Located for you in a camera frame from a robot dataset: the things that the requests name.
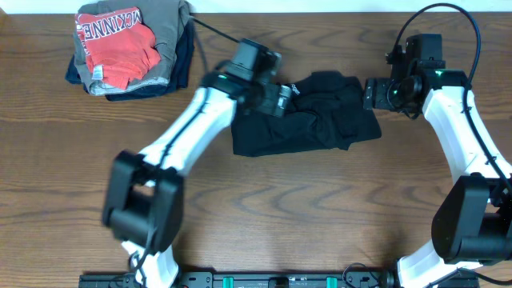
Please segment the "black t-shirt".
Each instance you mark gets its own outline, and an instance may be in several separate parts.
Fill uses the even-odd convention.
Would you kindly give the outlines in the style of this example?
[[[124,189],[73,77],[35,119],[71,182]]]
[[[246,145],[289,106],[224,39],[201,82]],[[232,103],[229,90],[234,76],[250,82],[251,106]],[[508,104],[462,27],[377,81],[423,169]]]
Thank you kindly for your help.
[[[237,112],[231,124],[234,154],[348,150],[353,143],[382,136],[374,112],[363,108],[363,88],[355,76],[317,71],[287,86],[291,100],[282,117]]]

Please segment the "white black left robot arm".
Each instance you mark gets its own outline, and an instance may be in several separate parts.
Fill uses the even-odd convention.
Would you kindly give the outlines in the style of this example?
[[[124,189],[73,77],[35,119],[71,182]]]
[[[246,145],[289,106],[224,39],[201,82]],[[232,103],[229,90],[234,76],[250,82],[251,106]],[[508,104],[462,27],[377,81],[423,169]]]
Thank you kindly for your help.
[[[212,72],[188,107],[153,143],[124,150],[113,161],[102,224],[129,253],[140,287],[171,287],[178,277],[172,243],[182,224],[184,184],[208,145],[233,122],[239,107],[281,116],[288,86]]]

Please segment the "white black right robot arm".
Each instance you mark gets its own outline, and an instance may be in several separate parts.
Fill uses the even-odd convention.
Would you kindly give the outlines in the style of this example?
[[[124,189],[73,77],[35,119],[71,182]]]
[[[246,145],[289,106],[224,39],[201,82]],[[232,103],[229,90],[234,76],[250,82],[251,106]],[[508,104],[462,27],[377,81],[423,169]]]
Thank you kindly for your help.
[[[454,287],[462,277],[511,259],[511,165],[474,103],[472,77],[427,69],[403,78],[370,78],[367,109],[422,114],[434,129],[454,185],[434,215],[427,244],[400,258],[384,287]]]

